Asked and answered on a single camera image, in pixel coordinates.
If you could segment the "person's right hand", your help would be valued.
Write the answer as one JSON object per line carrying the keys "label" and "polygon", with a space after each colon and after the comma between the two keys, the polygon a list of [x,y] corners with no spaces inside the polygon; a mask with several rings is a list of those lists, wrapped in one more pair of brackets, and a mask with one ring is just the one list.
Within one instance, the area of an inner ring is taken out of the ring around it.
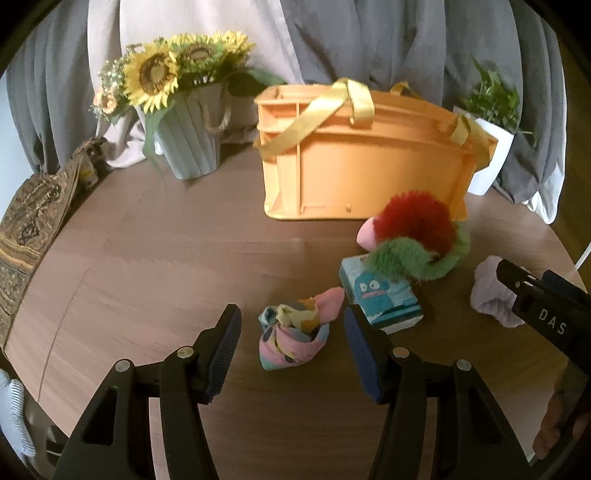
{"label": "person's right hand", "polygon": [[546,414],[537,433],[533,450],[537,459],[544,459],[561,437],[561,428],[572,413],[587,383],[587,376],[571,362],[556,381]]}

